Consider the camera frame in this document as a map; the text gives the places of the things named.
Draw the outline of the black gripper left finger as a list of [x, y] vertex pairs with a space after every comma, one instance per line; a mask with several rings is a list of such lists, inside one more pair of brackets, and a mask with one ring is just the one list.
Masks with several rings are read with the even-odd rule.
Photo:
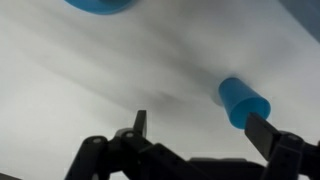
[[108, 140], [86, 138], [65, 180], [109, 180], [122, 171], [129, 180], [211, 180], [162, 144], [146, 139], [147, 111], [139, 110], [132, 128], [120, 129]]

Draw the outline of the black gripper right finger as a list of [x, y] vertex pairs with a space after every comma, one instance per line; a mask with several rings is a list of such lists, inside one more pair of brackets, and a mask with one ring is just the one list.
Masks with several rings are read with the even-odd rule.
[[320, 180], [320, 147], [279, 131], [257, 113], [248, 115], [245, 135], [267, 161], [260, 180]]

